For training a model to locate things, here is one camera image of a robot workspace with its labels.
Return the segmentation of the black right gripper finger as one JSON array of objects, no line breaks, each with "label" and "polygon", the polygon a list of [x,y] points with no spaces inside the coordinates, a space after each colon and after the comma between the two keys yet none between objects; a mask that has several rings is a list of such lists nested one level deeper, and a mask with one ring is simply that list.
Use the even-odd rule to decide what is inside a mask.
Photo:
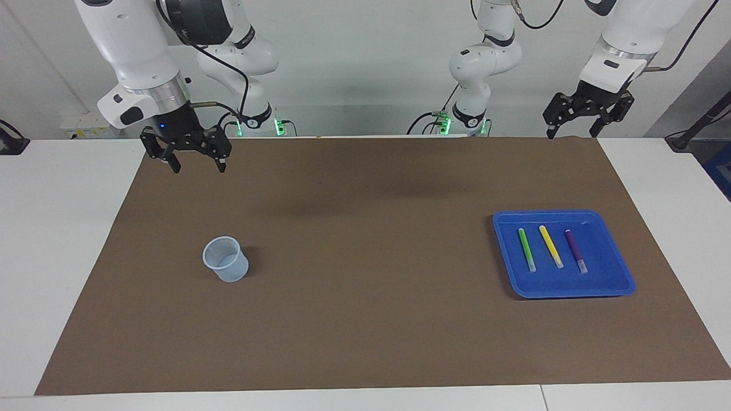
[{"label": "black right gripper finger", "polygon": [[146,153],[150,158],[159,159],[165,164],[168,164],[175,174],[179,174],[181,164],[174,154],[174,147],[171,144],[167,144],[166,148],[162,148],[159,144],[158,137],[159,135],[152,128],[144,128],[141,131],[141,142],[144,145],[144,149],[146,149]]},{"label": "black right gripper finger", "polygon": [[226,171],[226,161],[232,150],[231,143],[222,127],[207,128],[203,131],[201,153],[214,159],[220,174]]}]

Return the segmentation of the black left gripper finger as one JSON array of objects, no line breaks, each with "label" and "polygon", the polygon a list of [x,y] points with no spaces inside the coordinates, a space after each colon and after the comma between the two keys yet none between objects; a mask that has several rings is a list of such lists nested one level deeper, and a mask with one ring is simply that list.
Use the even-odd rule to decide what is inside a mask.
[{"label": "black left gripper finger", "polygon": [[553,139],[559,131],[559,128],[577,118],[576,110],[573,106],[571,96],[557,93],[543,111],[543,119],[547,126],[547,137]]},{"label": "black left gripper finger", "polygon": [[634,97],[630,91],[624,91],[619,96],[618,101],[611,107],[611,110],[607,111],[605,108],[600,109],[600,115],[592,124],[590,128],[590,136],[597,138],[601,130],[606,125],[611,123],[618,123],[624,120],[626,114],[628,114],[632,104],[634,103]]}]

